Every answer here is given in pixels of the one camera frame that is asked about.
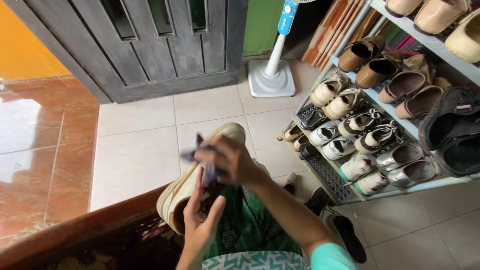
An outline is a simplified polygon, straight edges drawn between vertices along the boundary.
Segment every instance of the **person's right hand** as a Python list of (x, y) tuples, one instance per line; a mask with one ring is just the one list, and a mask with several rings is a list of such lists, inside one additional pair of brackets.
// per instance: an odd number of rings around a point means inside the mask
[(224, 135), (215, 136), (202, 144), (214, 146), (217, 151), (200, 150), (195, 153), (195, 160), (207, 164), (214, 164), (217, 168), (228, 173), (228, 176), (219, 177), (221, 184), (246, 185), (266, 173), (258, 168), (250, 158), (244, 144), (232, 140)]

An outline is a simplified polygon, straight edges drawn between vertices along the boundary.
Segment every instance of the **door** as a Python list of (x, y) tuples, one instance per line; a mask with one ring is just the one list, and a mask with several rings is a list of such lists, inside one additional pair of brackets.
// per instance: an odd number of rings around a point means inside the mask
[(117, 103), (236, 84), (248, 0), (24, 0)]

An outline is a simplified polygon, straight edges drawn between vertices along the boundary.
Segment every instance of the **brown shoe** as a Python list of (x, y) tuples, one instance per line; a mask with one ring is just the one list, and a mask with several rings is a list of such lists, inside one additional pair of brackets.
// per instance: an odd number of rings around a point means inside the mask
[(443, 91), (438, 86), (426, 86), (414, 97), (398, 105), (395, 115), (400, 119), (407, 119), (429, 113)]
[(296, 140), (293, 143), (293, 149), (296, 152), (301, 152), (307, 145), (310, 145), (310, 141), (308, 140), (308, 137), (305, 135), (300, 136), (300, 139)]
[(424, 84), (425, 75), (422, 73), (402, 71), (382, 89), (380, 94), (378, 94), (378, 99), (383, 104), (392, 103), (406, 94), (419, 90)]
[(412, 14), (423, 0), (387, 0), (385, 9), (393, 16), (400, 18)]
[(383, 36), (363, 38), (351, 44), (338, 59), (338, 68), (343, 72), (352, 72), (368, 60), (377, 57), (385, 47)]
[(402, 71), (403, 53), (393, 50), (371, 60), (357, 73), (356, 83), (363, 89), (377, 86), (387, 77)]
[(421, 31), (438, 34), (469, 11), (467, 0), (427, 0), (414, 22)]
[(300, 128), (297, 125), (294, 125), (293, 127), (289, 128), (285, 134), (283, 135), (283, 138), (287, 142), (291, 142), (295, 140), (296, 137), (302, 135), (303, 132), (300, 130)]

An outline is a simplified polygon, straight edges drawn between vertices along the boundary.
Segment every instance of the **metal shoe rack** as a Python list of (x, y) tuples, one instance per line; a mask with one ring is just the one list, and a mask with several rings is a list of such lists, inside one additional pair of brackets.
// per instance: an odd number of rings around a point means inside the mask
[[(300, 122), (303, 119), (302, 118), (303, 112), (305, 112), (308, 109), (312, 109), (311, 107), (313, 106), (311, 103), (307, 106), (306, 104), (308, 103), (309, 98), (312, 95), (312, 92), (317, 88), (317, 86), (325, 78), (329, 70), (333, 66), (338, 65), (338, 57), (342, 53), (343, 48), (345, 47), (345, 45), (347, 45), (347, 42), (350, 40), (350, 37), (357, 30), (357, 28), (359, 27), (359, 25), (361, 24), (361, 22), (363, 21), (363, 19), (365, 18), (365, 16), (367, 15), (367, 13), (370, 11), (371, 8), (376, 9), (383, 16), (375, 25), (375, 27), (372, 29), (372, 31), (368, 34), (368, 37), (374, 36), (375, 33), (378, 32), (380, 27), (388, 19), (392, 23), (396, 24), (398, 27), (403, 29), (405, 32), (409, 33), (412, 37), (414, 37), (416, 40), (421, 42), (424, 46), (429, 48), (431, 51), (433, 51), (435, 54), (437, 54), (447, 63), (449, 63), (452, 67), (459, 70), (464, 76), (466, 76), (472, 82), (480, 86), (480, 70), (478, 67), (464, 61), (463, 59), (456, 56), (454, 53), (447, 50), (445, 48), (444, 43), (441, 40), (439, 40), (437, 37), (429, 36), (421, 32), (418, 32), (413, 27), (414, 23), (411, 19), (407, 17), (402, 17), (402, 18), (393, 17), (391, 14), (389, 14), (386, 11), (385, 2), (383, 0), (367, 0), (365, 5), (359, 12), (359, 14), (353, 21), (352, 26), (350, 27), (350, 29), (347, 31), (347, 33), (341, 40), (335, 53), (330, 58), (330, 61), (322, 70), (322, 72), (318, 76), (315, 83), (313, 83), (313, 85), (311, 86), (308, 95), (303, 99), (297, 111), (292, 116), (292, 119), (289, 121), (288, 125), (282, 131), (282, 134), (284, 134), (290, 128), (290, 126), (293, 123), (295, 123), (302, 130), (302, 132), (308, 138), (310, 138), (311, 131), (303, 130), (300, 127)], [(350, 78), (352, 82), (355, 82), (355, 77), (356, 77), (355, 72), (346, 73), (346, 75)], [(378, 93), (380, 92), (382, 87), (385, 85), (385, 83), (387, 82), (384, 82), (374, 88), (364, 90), (367, 96), (366, 97), (367, 102), (370, 102), (373, 106), (375, 106), (379, 110), (382, 110), (383, 112), (386, 112), (388, 115), (390, 115), (392, 119), (395, 119), (405, 129), (405, 135), (404, 135), (405, 138), (409, 136), (411, 139), (418, 140), (418, 126), (420, 125), (420, 122), (423, 117), (420, 117), (420, 118), (417, 117), (414, 119), (406, 119), (406, 120), (398, 119), (395, 116), (394, 109), (398, 104), (400, 104), (404, 100), (401, 99), (391, 104), (381, 103), (378, 99)], [(293, 147), (292, 147), (293, 142), (287, 142), (287, 144), (290, 146), (292, 150), (293, 150)], [(427, 190), (427, 189), (447, 186), (451, 184), (468, 183), (473, 180), (480, 179), (480, 173), (476, 173), (476, 174), (472, 174), (464, 177), (457, 177), (457, 178), (442, 174), (439, 177), (437, 177), (435, 180), (432, 180), (426, 183), (414, 184), (405, 188), (394, 188), (391, 191), (387, 191), (387, 192), (383, 192), (383, 188), (381, 188), (371, 196), (362, 196), (351, 184), (346, 184), (346, 182), (338, 175), (338, 169), (343, 163), (348, 161), (350, 155), (338, 160), (329, 160), (323, 156), (322, 147), (317, 147), (317, 150), (319, 151), (318, 155), (308, 157), (306, 160), (303, 160), (303, 162), (307, 166), (307, 168), (310, 170), (310, 172), (314, 175), (314, 177), (318, 180), (322, 188), (330, 196), (332, 201), (337, 205), (356, 203), (360, 201), (370, 201), (370, 200), (392, 197), (397, 195), (405, 195), (413, 192), (418, 192), (421, 190)], [(376, 163), (376, 157), (380, 153), (381, 151), (370, 156), (370, 159), (374, 164)]]

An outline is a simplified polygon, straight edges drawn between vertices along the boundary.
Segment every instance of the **brown marble tile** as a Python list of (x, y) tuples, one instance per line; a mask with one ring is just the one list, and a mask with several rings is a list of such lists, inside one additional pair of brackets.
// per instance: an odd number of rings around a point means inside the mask
[(88, 212), (95, 140), (59, 146), (46, 221), (62, 222)]
[(66, 86), (83, 86), (79, 80), (75, 78), (62, 79), (61, 80)]
[(0, 238), (0, 249), (6, 247), (12, 239), (13, 239), (13, 236)]
[(60, 144), (68, 144), (95, 137), (98, 122), (98, 101), (83, 86), (69, 87)]
[(0, 155), (0, 237), (43, 222), (55, 151)]
[(65, 87), (66, 85), (59, 79), (47, 81), (34, 81), (22, 84), (8, 85), (7, 88), (13, 92), (26, 92), (33, 90)]
[(54, 146), (67, 88), (0, 94), (0, 154)]

